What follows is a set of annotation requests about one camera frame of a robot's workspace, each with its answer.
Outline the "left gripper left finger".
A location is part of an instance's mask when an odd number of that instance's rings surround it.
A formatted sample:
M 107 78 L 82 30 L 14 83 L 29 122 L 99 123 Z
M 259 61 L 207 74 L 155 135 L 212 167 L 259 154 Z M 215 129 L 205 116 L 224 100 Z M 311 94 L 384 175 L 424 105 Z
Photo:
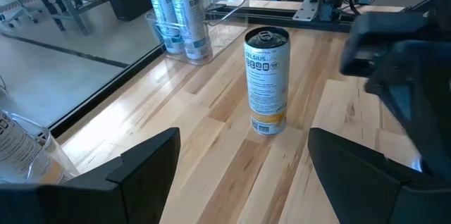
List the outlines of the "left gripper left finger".
M 0 224 L 159 224 L 179 153 L 170 127 L 61 185 L 0 185 Z

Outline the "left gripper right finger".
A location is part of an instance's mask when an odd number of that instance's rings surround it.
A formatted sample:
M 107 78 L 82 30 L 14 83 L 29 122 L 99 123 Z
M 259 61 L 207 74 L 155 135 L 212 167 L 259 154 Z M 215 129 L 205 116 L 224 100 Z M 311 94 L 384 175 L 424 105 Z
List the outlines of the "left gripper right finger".
M 451 184 L 321 128 L 308 150 L 340 224 L 451 224 Z

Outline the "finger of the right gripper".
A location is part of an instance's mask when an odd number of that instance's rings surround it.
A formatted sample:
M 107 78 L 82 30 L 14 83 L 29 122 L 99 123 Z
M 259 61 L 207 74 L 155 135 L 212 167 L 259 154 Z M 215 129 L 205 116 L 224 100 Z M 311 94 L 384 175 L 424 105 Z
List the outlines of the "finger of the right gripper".
M 398 120 L 431 175 L 451 182 L 451 86 L 449 80 L 370 77 L 365 90 L 375 94 Z

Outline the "blue band Celsius can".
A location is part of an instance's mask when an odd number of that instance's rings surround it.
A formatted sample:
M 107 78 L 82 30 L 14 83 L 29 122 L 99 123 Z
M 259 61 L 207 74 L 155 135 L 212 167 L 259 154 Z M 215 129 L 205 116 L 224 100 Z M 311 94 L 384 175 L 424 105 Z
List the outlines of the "blue band Celsius can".
M 151 0 L 151 2 L 167 52 L 170 54 L 182 53 L 184 44 L 180 36 L 180 29 L 171 25 L 171 23 L 178 22 L 172 0 Z
M 200 60 L 209 55 L 209 36 L 202 0 L 172 0 L 180 33 L 189 59 Z

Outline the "clear plastic bin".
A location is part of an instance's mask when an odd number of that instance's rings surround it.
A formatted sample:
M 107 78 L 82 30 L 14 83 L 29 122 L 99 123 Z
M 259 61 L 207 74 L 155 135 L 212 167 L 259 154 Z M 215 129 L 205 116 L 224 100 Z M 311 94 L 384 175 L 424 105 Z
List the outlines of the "clear plastic bin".
M 46 144 L 45 148 L 49 151 L 49 154 L 57 161 L 61 162 L 65 169 L 73 174 L 73 178 L 79 175 L 77 168 L 47 128 L 17 114 L 8 111 L 5 112 L 7 112 L 12 119 L 16 120 L 26 130 L 26 132 L 36 137 L 40 143 Z
M 202 5 L 205 14 L 203 24 L 209 36 L 210 50 L 209 55 L 200 60 L 189 59 L 186 55 L 185 45 L 183 52 L 180 54 L 168 53 L 157 25 L 154 9 L 145 15 L 149 27 L 157 38 L 157 42 L 164 48 L 167 57 L 196 66 L 208 64 L 243 32 L 246 32 L 248 19 L 244 16 L 239 16 L 237 11 L 248 7 L 249 0 L 202 0 Z M 179 23 L 171 23 L 171 25 L 180 29 Z

